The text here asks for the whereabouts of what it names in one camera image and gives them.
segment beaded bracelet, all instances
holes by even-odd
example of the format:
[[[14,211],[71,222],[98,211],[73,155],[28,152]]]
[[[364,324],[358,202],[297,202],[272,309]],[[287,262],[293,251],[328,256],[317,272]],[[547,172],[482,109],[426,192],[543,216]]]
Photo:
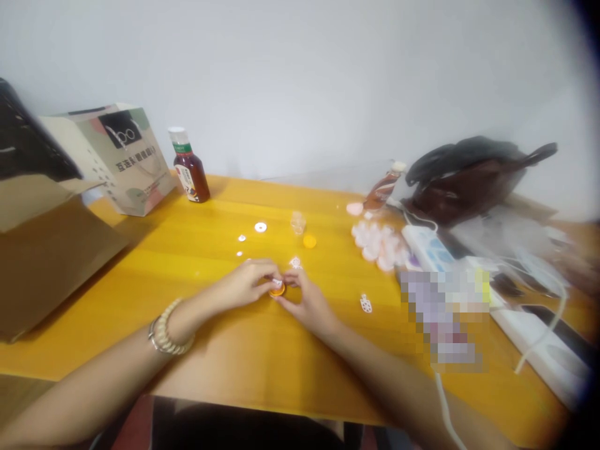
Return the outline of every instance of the beaded bracelet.
[[[180,302],[181,299],[175,300],[167,309],[164,310],[164,313],[154,319],[154,321],[150,324],[148,339],[152,341],[154,348],[160,352],[176,355],[184,354],[194,343],[194,336],[192,336],[186,344],[179,346],[174,344],[167,335],[167,320],[173,312],[173,309],[175,309]]]

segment small bottle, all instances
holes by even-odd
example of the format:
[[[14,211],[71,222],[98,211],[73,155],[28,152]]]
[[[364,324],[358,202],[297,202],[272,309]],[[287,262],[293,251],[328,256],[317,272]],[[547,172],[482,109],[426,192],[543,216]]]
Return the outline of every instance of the small bottle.
[[[364,201],[364,208],[367,210],[374,211],[376,209],[381,208],[385,205],[388,197],[394,191],[394,186],[396,185],[396,181],[400,178],[402,172],[406,170],[406,164],[400,161],[395,161],[392,164],[392,168],[383,177],[382,180],[377,182],[377,184],[373,187],[369,195]]]
[[[190,201],[203,203],[211,198],[202,161],[192,153],[188,132],[183,127],[170,127],[169,136],[175,148],[175,170]]]

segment yellow table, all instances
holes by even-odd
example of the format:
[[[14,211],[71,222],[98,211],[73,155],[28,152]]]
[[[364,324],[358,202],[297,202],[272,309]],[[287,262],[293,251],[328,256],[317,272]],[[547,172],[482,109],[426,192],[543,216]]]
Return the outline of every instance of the yellow table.
[[[154,319],[174,298],[207,286],[246,258],[273,258],[285,270],[298,256],[345,323],[432,375],[419,357],[423,336],[409,322],[395,277],[366,262],[350,236],[356,219],[346,204],[358,200],[356,195],[217,176],[209,177],[209,185],[210,202],[194,204],[173,192],[144,218],[121,216],[105,200],[94,203],[91,209],[127,236],[130,248],[33,332],[13,345],[0,344],[0,373],[61,379]],[[303,248],[293,233],[292,211],[304,214],[306,231],[317,238],[314,249]],[[268,226],[263,234],[254,230],[259,221]],[[246,240],[240,242],[242,234]],[[372,302],[372,314],[360,307],[362,293]],[[299,299],[297,289],[287,295]],[[592,310],[572,289],[565,317],[587,337],[596,328]],[[489,373],[447,374],[444,386],[517,445],[543,446],[568,414],[530,366],[513,374],[519,353],[495,322],[489,328]],[[348,367],[268,297],[207,323],[192,351],[165,369],[152,391],[313,417],[391,422]]]

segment paper bag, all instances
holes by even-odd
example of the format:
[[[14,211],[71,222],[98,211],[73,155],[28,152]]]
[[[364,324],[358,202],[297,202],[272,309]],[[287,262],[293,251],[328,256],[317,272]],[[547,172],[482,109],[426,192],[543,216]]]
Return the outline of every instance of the paper bag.
[[[145,216],[175,186],[143,108],[116,103],[40,120],[121,214]]]

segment yellow cap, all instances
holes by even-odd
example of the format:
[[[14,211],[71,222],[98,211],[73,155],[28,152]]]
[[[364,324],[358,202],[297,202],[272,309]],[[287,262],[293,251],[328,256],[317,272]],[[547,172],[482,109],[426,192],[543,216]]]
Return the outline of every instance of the yellow cap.
[[[269,295],[273,298],[280,297],[283,295],[283,293],[285,291],[286,291],[286,285],[285,285],[285,283],[281,283],[281,287],[279,289],[271,289],[269,291]]]
[[[312,234],[305,234],[302,243],[304,243],[304,247],[306,248],[314,248],[317,244],[317,239]]]

